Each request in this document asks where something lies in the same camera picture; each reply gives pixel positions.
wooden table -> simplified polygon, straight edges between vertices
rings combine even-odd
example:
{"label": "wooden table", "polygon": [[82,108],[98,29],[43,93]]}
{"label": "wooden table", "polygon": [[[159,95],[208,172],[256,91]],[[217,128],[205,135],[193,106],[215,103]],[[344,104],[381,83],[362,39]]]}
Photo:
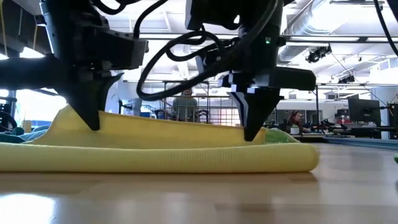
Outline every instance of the wooden table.
{"label": "wooden table", "polygon": [[301,174],[0,174],[0,223],[398,223],[394,152],[319,146]]}

ceiling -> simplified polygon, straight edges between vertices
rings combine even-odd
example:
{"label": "ceiling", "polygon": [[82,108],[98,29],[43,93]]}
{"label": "ceiling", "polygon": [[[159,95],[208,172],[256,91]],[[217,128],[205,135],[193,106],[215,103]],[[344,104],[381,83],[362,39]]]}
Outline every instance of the ceiling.
{"label": "ceiling", "polygon": [[[40,14],[38,1],[15,0],[33,14]],[[117,8],[115,0],[103,0],[111,8]],[[132,32],[136,19],[155,0],[142,0],[131,4],[122,13],[109,16],[112,29],[121,32]],[[392,36],[398,36],[398,23],[395,20],[389,6],[384,3],[383,16]],[[303,26],[303,21],[311,25],[311,29]],[[236,35],[235,30],[226,30],[219,26],[205,25],[206,30],[214,34]],[[282,31],[285,35],[338,35],[355,37],[384,36],[379,24],[376,11],[373,5],[354,4],[330,4],[330,0],[296,0],[284,7]],[[147,16],[141,25],[141,34],[155,34],[149,42],[149,53],[146,54],[144,65],[167,43],[162,34],[183,34],[188,32],[185,29],[185,0],[168,0],[163,6]],[[317,75],[318,83],[336,83],[338,78],[347,74],[345,68],[354,72],[361,82],[369,82],[367,78],[371,67],[377,67],[380,63],[389,60],[394,56],[388,44],[342,44],[332,43],[333,55],[327,55],[318,63],[309,64],[305,57],[308,51],[316,46],[324,44],[312,43],[303,46],[288,46],[280,49],[280,52],[288,55],[288,61],[281,61],[281,66],[311,69]],[[189,54],[197,47],[178,45],[173,48],[177,55]],[[124,79],[137,80],[141,69],[126,71]],[[188,62],[173,62],[163,56],[152,69],[149,79],[151,80],[181,80],[196,75],[197,67],[194,60]]]}

wire rack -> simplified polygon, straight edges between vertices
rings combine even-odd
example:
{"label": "wire rack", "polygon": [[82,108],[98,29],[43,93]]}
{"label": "wire rack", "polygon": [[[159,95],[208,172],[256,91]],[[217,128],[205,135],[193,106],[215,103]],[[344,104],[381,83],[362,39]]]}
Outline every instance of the wire rack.
{"label": "wire rack", "polygon": [[240,126],[236,104],[228,96],[175,96],[163,99],[158,119]]}

yellow cloth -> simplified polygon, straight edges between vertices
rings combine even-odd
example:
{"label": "yellow cloth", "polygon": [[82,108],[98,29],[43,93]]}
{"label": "yellow cloth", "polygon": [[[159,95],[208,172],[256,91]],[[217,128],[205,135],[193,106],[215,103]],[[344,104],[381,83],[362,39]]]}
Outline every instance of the yellow cloth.
{"label": "yellow cloth", "polygon": [[314,146],[253,142],[243,130],[100,112],[91,131],[67,106],[30,144],[0,144],[0,171],[18,172],[306,172],[318,164]]}

window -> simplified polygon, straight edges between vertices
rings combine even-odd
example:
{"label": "window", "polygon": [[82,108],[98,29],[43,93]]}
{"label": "window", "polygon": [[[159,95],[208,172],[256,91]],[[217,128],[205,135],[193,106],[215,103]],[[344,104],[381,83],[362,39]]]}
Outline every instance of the window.
{"label": "window", "polygon": [[64,97],[50,96],[32,90],[18,90],[16,97],[17,123],[21,124],[23,120],[32,121],[32,126],[49,125],[58,111],[67,104]]}
{"label": "window", "polygon": [[[8,59],[8,57],[3,55],[3,54],[0,54],[0,60],[5,60],[5,59]],[[8,90],[0,90],[0,96],[7,97],[8,96]],[[0,100],[0,103],[6,103],[6,101],[5,100]]]}
{"label": "window", "polygon": [[220,125],[223,126],[240,126],[238,109],[220,109]]}
{"label": "window", "polygon": [[41,58],[41,57],[44,57],[43,54],[38,53],[37,51],[32,50],[32,49],[27,48],[27,47],[24,47],[24,51],[22,51],[19,54],[19,56],[23,57],[23,58]]}

